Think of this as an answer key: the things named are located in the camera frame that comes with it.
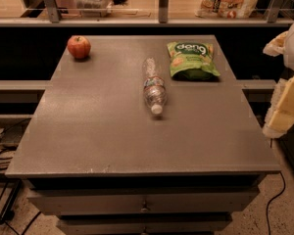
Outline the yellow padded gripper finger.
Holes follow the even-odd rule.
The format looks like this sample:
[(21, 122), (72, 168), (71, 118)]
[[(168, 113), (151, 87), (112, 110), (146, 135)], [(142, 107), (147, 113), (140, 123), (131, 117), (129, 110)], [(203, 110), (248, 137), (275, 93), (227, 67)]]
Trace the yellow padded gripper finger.
[(275, 85), (270, 107), (265, 117), (263, 133), (267, 138), (279, 138), (294, 124), (294, 76), (281, 78)]
[(287, 31), (280, 33), (276, 38), (270, 41), (265, 48), (263, 53), (272, 57), (285, 54), (285, 39), (287, 36)]

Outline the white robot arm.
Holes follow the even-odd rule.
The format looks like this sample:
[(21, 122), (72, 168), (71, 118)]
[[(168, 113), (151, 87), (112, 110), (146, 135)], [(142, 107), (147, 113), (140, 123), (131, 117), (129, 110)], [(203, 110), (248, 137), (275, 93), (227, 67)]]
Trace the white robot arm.
[[(294, 23), (268, 43), (263, 53), (273, 57), (282, 55), (284, 65), (294, 71)], [(294, 75), (288, 79), (281, 78), (275, 85), (263, 133), (267, 138), (279, 138), (286, 134), (293, 124)]]

